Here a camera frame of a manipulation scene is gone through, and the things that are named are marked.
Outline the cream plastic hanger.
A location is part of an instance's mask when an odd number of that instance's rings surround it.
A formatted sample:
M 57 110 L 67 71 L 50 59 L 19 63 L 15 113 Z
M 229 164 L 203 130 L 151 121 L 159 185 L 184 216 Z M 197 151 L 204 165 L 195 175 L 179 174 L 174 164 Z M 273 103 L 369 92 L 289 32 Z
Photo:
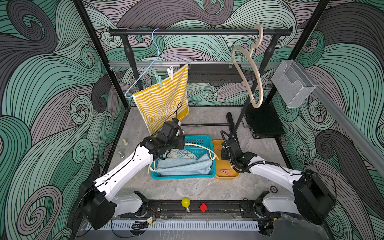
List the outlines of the cream plastic hanger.
M 211 149 L 206 148 L 204 146 L 197 145 L 197 144 L 191 144 L 191 143 L 185 143 L 185 146 L 194 146 L 194 147 L 202 148 L 202 149 L 209 151 L 210 152 L 210 158 L 212 161 L 219 159 L 214 151 L 212 151 Z M 155 171 L 156 171 L 156 160 L 154 160 L 153 163 L 149 165 L 147 174 L 149 174 L 149 172 L 155 172 Z

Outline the bunny pattern towel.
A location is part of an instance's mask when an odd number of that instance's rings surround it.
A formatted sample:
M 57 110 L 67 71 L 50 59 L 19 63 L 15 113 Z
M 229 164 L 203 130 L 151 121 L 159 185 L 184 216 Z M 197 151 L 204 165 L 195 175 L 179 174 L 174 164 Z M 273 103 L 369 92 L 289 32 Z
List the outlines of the bunny pattern towel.
M 185 149 L 184 150 L 172 149 L 167 154 L 167 157 L 174 158 L 174 159 L 193 159 L 193 160 L 198 159 L 195 154 Z

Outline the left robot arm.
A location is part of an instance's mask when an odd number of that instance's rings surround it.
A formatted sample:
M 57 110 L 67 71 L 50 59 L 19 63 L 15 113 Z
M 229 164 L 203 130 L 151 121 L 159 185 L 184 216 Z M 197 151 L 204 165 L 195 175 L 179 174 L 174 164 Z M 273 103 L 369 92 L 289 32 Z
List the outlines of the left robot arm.
M 157 135 L 144 138 L 134 152 L 117 167 L 94 181 L 84 181 L 79 190 L 79 210 L 93 229 L 105 226 L 112 218 L 124 214 L 144 216 L 149 200 L 139 191 L 118 197 L 119 190 L 141 169 L 172 149 L 182 150 L 185 136 L 177 118 L 164 123 Z

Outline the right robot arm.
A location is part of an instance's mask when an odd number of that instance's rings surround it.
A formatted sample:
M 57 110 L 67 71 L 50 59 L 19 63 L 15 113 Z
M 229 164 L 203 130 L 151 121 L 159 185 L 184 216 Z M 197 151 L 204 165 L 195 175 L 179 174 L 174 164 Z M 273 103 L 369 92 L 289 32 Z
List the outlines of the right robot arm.
M 256 214 L 260 217 L 286 213 L 300 215 L 312 224 L 322 225 L 336 205 L 336 196 L 314 171 L 291 170 L 254 153 L 244 153 L 233 139 L 222 142 L 222 159 L 229 161 L 239 174 L 249 173 L 267 178 L 288 191 L 286 194 L 280 193 L 272 187 L 260 194 L 254 201 Z

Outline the light blue towel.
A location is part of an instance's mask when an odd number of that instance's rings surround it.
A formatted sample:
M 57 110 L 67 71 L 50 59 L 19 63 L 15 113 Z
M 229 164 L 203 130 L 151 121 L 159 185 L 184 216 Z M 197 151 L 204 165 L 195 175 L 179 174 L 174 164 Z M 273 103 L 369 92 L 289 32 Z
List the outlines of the light blue towel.
M 194 176 L 208 175 L 211 171 L 213 160 L 207 154 L 199 159 L 167 158 L 158 160 L 155 173 L 161 176 Z

